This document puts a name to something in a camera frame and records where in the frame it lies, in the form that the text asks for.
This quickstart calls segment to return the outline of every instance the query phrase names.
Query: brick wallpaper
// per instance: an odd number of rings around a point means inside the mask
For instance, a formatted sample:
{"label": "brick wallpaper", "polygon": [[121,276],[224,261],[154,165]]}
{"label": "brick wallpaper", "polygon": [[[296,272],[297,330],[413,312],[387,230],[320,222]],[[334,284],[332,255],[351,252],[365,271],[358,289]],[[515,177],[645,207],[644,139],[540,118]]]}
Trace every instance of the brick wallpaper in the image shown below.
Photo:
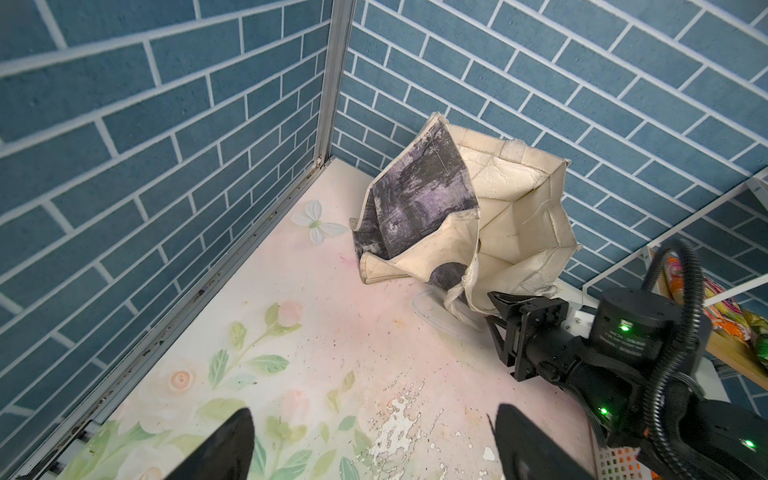
{"label": "brick wallpaper", "polygon": [[9,0],[0,478],[308,168],[332,0]]}
{"label": "brick wallpaper", "polygon": [[[359,0],[333,153],[378,174],[433,112],[572,160],[581,287],[768,164],[760,0]],[[768,272],[739,196],[682,235],[725,286]],[[640,260],[590,288],[639,284]],[[768,315],[768,291],[742,296]]]}

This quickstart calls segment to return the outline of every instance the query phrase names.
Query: black cable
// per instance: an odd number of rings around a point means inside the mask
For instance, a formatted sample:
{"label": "black cable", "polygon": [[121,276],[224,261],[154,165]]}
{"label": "black cable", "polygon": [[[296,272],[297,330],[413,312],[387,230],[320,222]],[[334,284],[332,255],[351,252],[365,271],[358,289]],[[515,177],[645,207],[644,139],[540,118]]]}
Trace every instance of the black cable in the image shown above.
{"label": "black cable", "polygon": [[683,266],[683,322],[675,329],[672,340],[664,345],[651,372],[643,398],[643,414],[656,454],[678,477],[696,480],[697,476],[683,458],[684,454],[677,451],[667,435],[662,414],[664,391],[680,364],[697,344],[699,316],[704,297],[703,276],[701,264],[690,243],[680,238],[662,243],[645,275],[642,289],[650,291],[653,288],[670,252],[677,254]]}

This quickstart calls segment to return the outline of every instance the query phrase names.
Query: table surface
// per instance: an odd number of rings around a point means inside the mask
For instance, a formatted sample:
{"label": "table surface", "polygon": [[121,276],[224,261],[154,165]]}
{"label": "table surface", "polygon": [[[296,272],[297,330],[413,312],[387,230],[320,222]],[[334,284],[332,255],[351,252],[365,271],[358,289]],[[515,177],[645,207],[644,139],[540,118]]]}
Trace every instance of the table surface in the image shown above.
{"label": "table surface", "polygon": [[412,300],[431,287],[363,285],[349,230],[315,245],[290,219],[318,200],[322,221],[347,226],[370,181],[332,162],[62,478],[159,480],[248,406],[257,435],[249,480],[499,480],[488,417],[500,402],[593,472],[573,399],[540,378],[516,382],[491,342],[416,315]]}

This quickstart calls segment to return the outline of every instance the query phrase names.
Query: pink flower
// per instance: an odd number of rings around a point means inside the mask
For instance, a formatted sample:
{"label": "pink flower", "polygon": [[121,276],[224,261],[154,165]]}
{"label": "pink flower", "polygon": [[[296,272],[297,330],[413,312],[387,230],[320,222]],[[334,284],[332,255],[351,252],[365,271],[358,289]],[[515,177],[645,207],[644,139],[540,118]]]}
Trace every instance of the pink flower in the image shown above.
{"label": "pink flower", "polygon": [[301,306],[301,303],[286,300],[280,304],[280,308],[277,310],[277,319],[282,326],[294,326],[301,321],[303,311],[304,307]]}
{"label": "pink flower", "polygon": [[291,425],[302,423],[310,411],[310,398],[302,390],[291,390],[283,396],[280,418]]}

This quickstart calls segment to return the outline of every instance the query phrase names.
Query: white flower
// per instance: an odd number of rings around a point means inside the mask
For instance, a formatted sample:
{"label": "white flower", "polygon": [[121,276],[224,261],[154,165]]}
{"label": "white flower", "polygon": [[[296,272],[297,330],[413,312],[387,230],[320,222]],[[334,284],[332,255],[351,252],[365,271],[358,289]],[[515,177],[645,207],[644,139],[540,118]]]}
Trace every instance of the white flower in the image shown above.
{"label": "white flower", "polygon": [[347,228],[338,223],[323,222],[320,216],[323,215],[323,206],[317,200],[312,200],[306,205],[304,214],[296,214],[291,217],[291,221],[300,227],[310,228],[310,240],[315,245],[320,245],[323,240],[323,234],[328,237],[338,237],[347,231]]}
{"label": "white flower", "polygon": [[184,460],[173,445],[142,445],[128,454],[114,480],[163,480]]}
{"label": "white flower", "polygon": [[154,434],[186,425],[204,394],[205,375],[195,362],[164,356],[112,415],[120,421],[118,434],[136,423]]}

